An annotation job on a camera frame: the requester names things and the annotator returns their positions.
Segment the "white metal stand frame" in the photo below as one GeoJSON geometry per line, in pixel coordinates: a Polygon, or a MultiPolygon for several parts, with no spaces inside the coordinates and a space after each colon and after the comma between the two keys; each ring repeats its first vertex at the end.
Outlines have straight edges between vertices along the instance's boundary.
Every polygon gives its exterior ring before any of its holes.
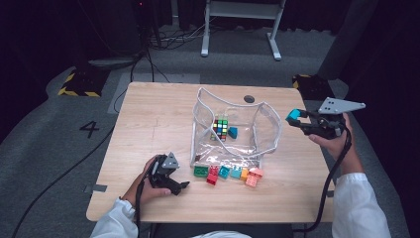
{"type": "Polygon", "coordinates": [[[271,48],[273,58],[275,60],[281,60],[282,56],[275,38],[282,18],[285,3],[286,0],[279,0],[278,3],[274,4],[206,0],[204,35],[200,54],[204,58],[209,56],[211,17],[247,18],[273,20],[272,30],[266,34],[266,37],[271,48]]]}

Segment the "black yellow-striped floor base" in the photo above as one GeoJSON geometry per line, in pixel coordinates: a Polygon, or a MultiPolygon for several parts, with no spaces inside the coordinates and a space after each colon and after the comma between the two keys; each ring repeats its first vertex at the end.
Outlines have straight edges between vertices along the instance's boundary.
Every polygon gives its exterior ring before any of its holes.
{"type": "Polygon", "coordinates": [[[329,82],[318,75],[295,74],[292,86],[300,92],[303,100],[324,101],[327,97],[334,97],[329,82]]]}
{"type": "Polygon", "coordinates": [[[109,70],[74,69],[64,81],[58,95],[101,97],[109,74],[109,70]]]}

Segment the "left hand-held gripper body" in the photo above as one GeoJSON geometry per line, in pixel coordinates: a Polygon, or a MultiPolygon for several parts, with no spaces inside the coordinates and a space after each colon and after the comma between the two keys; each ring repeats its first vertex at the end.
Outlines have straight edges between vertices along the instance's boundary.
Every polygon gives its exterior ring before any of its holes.
{"type": "Polygon", "coordinates": [[[172,179],[165,175],[167,169],[178,169],[179,164],[175,155],[157,155],[149,170],[149,180],[153,187],[167,188],[168,182],[172,179]]]}

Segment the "person's left hand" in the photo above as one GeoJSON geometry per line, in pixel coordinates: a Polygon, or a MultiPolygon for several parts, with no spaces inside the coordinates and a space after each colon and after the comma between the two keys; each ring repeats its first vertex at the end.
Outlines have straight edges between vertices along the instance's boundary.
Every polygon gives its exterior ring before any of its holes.
{"type": "Polygon", "coordinates": [[[151,158],[147,161],[143,171],[132,182],[125,194],[121,196],[122,200],[126,200],[130,202],[133,206],[135,206],[137,203],[139,205],[143,205],[154,198],[171,195],[171,191],[168,188],[153,188],[149,180],[146,178],[146,175],[148,174],[147,170],[150,167],[150,165],[154,162],[154,160],[155,158],[151,158]],[[141,192],[140,197],[136,198],[137,190],[141,182],[144,183],[143,190],[141,192]]]}

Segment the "person's white shirt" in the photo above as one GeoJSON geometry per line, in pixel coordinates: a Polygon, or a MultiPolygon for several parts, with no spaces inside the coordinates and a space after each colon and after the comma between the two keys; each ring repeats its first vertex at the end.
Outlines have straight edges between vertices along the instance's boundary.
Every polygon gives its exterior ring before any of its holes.
{"type": "Polygon", "coordinates": [[[252,238],[247,234],[237,231],[212,231],[205,234],[192,236],[190,238],[252,238]]]}

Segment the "multicoloured puzzle cube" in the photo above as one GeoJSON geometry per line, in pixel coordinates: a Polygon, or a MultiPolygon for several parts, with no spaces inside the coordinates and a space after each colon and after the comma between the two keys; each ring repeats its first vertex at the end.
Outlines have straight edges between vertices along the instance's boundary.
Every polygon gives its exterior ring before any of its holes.
{"type": "Polygon", "coordinates": [[[212,140],[219,138],[222,142],[226,141],[228,134],[228,120],[225,117],[217,117],[212,124],[212,129],[212,140]]]}

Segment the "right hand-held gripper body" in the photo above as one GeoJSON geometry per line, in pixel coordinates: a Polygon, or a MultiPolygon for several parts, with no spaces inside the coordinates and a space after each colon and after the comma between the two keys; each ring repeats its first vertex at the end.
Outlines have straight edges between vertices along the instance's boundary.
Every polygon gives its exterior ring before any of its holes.
{"type": "Polygon", "coordinates": [[[366,105],[362,102],[353,102],[344,99],[327,97],[320,108],[315,110],[318,118],[316,126],[319,132],[316,135],[325,139],[340,137],[345,130],[346,121],[343,114],[355,110],[364,109],[366,105]]]}

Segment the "grey flat stand base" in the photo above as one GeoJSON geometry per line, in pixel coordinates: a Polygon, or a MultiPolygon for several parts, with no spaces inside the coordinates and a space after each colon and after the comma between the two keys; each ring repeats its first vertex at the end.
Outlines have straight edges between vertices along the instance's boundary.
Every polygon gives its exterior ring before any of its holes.
{"type": "Polygon", "coordinates": [[[92,66],[102,69],[118,69],[131,66],[137,63],[139,60],[139,57],[115,57],[107,59],[92,59],[89,61],[89,63],[92,66]]]}

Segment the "person's right hand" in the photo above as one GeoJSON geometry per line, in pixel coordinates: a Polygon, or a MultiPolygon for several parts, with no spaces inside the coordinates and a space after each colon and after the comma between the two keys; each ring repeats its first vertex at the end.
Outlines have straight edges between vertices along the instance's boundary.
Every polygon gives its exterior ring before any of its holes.
{"type": "Polygon", "coordinates": [[[335,161],[342,158],[340,164],[342,175],[363,173],[363,164],[355,148],[351,120],[347,113],[344,113],[343,116],[346,121],[346,129],[341,137],[327,140],[318,135],[311,134],[308,138],[315,144],[325,148],[335,161]]]}

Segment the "grey curtain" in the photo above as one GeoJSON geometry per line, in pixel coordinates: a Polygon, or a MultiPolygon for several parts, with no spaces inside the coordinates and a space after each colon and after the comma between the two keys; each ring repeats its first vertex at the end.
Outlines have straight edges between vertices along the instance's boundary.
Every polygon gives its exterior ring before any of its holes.
{"type": "Polygon", "coordinates": [[[345,21],[328,50],[317,75],[326,80],[340,76],[377,6],[378,0],[351,0],[345,21]]]}

